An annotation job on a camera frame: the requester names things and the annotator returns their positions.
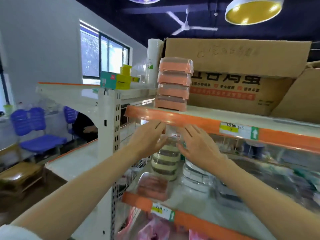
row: white wall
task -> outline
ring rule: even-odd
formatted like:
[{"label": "white wall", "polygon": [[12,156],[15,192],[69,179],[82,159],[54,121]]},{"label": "white wall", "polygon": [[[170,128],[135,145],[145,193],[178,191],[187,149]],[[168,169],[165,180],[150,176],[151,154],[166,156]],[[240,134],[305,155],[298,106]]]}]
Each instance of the white wall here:
[{"label": "white wall", "polygon": [[79,20],[130,47],[147,48],[75,0],[0,0],[0,52],[16,103],[34,103],[37,82],[82,83]]}]

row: dark ceiling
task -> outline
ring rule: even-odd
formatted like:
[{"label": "dark ceiling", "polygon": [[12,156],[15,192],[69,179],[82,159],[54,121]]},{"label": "dark ceiling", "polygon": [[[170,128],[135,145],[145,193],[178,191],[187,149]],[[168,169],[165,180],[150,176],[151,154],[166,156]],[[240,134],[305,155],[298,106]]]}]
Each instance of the dark ceiling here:
[{"label": "dark ceiling", "polygon": [[320,0],[284,0],[279,15],[248,26],[225,21],[225,10],[232,0],[160,0],[154,4],[129,0],[77,1],[144,46],[150,38],[171,37],[180,25],[166,12],[173,12],[184,22],[187,7],[190,26],[217,27],[218,30],[188,30],[175,37],[320,41]]}]

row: blue chair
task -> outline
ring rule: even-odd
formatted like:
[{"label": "blue chair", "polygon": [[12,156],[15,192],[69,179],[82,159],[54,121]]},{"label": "blue chair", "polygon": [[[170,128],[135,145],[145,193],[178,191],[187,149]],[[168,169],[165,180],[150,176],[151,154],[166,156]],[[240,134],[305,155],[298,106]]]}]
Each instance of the blue chair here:
[{"label": "blue chair", "polygon": [[18,136],[24,136],[33,130],[44,131],[43,136],[20,142],[19,145],[24,150],[42,154],[53,148],[59,149],[61,145],[67,142],[65,137],[46,134],[45,111],[42,108],[32,108],[29,111],[18,109],[10,115],[10,119]]},{"label": "blue chair", "polygon": [[74,139],[74,137],[76,137],[76,134],[74,133],[72,128],[69,129],[69,124],[73,124],[75,122],[78,116],[78,111],[64,106],[63,113],[66,120],[66,129],[68,130],[68,133],[72,135],[72,139]]}]

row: forearm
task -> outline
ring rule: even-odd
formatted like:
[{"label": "forearm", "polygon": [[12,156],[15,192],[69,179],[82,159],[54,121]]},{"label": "forearm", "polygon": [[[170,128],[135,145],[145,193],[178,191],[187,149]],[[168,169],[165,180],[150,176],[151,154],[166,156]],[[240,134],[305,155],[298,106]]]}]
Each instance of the forearm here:
[{"label": "forearm", "polygon": [[277,239],[320,239],[320,219],[311,211],[247,173],[230,159],[225,160],[222,168],[218,178],[238,194]]},{"label": "forearm", "polygon": [[69,238],[113,183],[138,159],[137,153],[124,147],[38,202],[12,224],[34,232],[43,240]]}]

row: paper towel roll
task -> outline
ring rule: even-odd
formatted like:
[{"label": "paper towel roll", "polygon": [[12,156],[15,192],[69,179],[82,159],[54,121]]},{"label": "paper towel roll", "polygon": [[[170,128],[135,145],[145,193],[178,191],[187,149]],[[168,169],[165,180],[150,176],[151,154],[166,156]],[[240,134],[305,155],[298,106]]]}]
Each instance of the paper towel roll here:
[{"label": "paper towel roll", "polygon": [[148,51],[146,54],[145,82],[149,88],[158,87],[159,62],[162,53],[163,41],[158,39],[148,40]]}]

